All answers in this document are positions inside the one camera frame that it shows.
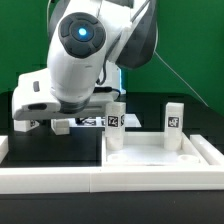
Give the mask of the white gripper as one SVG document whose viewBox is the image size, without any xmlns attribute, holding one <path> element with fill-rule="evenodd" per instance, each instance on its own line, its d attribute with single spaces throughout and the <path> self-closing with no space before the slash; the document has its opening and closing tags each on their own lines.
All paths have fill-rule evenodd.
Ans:
<svg viewBox="0 0 224 224">
<path fill-rule="evenodd" d="M 100 117 L 105 115 L 106 104 L 119 96 L 120 92 L 113 87 L 96 87 L 81 111 L 62 111 L 62 104 L 50 93 L 50 74 L 45 68 L 19 76 L 12 96 L 12 118 L 23 121 Z"/>
</svg>

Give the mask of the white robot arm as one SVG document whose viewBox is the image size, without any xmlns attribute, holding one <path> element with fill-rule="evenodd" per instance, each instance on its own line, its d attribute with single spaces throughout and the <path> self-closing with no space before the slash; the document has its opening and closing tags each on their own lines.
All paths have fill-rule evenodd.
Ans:
<svg viewBox="0 0 224 224">
<path fill-rule="evenodd" d="M 100 116 L 115 97 L 98 93 L 106 63 L 135 69 L 157 43 L 157 0 L 59 0 L 48 22 L 47 67 L 19 76 L 12 118 Z"/>
</svg>

